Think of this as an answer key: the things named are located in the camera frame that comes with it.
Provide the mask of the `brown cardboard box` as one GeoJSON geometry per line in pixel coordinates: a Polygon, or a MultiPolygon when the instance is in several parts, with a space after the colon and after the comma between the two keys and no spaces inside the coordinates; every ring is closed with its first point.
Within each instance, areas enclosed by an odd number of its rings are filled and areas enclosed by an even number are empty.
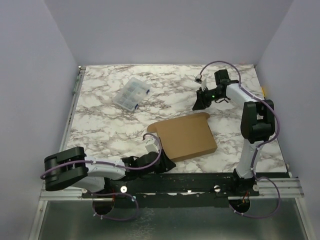
{"type": "Polygon", "coordinates": [[[168,158],[177,163],[214,153],[218,146],[209,127],[206,112],[171,118],[150,124],[168,158]]]}

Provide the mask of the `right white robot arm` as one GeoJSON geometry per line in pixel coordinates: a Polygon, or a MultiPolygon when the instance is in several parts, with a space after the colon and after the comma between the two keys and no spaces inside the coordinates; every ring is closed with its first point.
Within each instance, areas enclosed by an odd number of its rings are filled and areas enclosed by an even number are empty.
{"type": "Polygon", "coordinates": [[[242,87],[239,80],[231,80],[226,69],[214,73],[216,88],[208,89],[206,78],[202,74],[195,77],[201,87],[196,91],[193,111],[209,108],[212,102],[221,103],[231,100],[242,108],[240,132],[243,137],[243,148],[238,165],[234,170],[235,180],[230,182],[229,189],[240,196],[248,189],[246,180],[255,179],[254,172],[260,151],[275,133],[276,124],[273,113],[274,103],[261,100],[242,87]]]}

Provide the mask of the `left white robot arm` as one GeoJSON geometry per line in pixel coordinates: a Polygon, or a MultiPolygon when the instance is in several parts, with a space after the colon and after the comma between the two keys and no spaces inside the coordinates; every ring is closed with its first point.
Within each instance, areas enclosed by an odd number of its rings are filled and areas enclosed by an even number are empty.
{"type": "Polygon", "coordinates": [[[44,173],[40,176],[48,192],[70,186],[86,189],[103,198],[111,190],[105,179],[129,182],[147,174],[162,174],[176,167],[163,149],[137,157],[96,158],[76,146],[44,159],[44,173]]]}

